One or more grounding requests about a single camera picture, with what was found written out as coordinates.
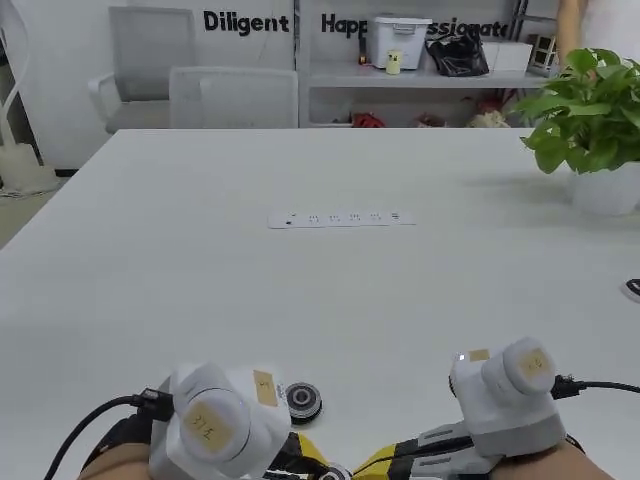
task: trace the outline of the gray chair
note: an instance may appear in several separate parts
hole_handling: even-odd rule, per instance
[[[109,17],[114,71],[89,82],[106,131],[170,128],[171,68],[196,64],[192,11],[109,7]]]
[[[297,128],[298,74],[238,67],[171,70],[172,128]]]

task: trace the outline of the yellow device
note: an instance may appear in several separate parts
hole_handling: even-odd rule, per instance
[[[389,50],[387,53],[387,73],[398,75],[402,65],[402,50]]]

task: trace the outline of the white storage box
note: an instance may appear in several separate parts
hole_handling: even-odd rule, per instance
[[[373,65],[386,68],[389,50],[402,52],[402,70],[415,70],[420,64],[427,37],[427,25],[432,20],[426,18],[376,17],[369,36],[369,57]]]
[[[482,42],[482,48],[492,72],[526,72],[533,46],[520,42]]]

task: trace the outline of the white flower pot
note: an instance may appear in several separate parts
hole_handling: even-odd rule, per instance
[[[569,185],[573,206],[597,215],[626,215],[640,203],[640,162],[617,170],[576,175]]]

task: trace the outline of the handwritten label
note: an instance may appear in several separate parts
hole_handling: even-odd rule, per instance
[[[258,402],[268,407],[277,407],[276,387],[273,384],[273,375],[267,372],[253,371],[253,380],[256,384]]]
[[[544,373],[551,373],[551,365],[549,359],[540,348],[532,350],[526,355],[520,357],[520,370],[525,377],[529,380],[542,375]]]
[[[469,352],[469,361],[470,362],[483,362],[485,360],[489,360],[489,350],[486,348],[484,350],[472,350]]]
[[[233,430],[206,403],[196,403],[183,420],[186,427],[210,452],[218,453],[233,437]]]

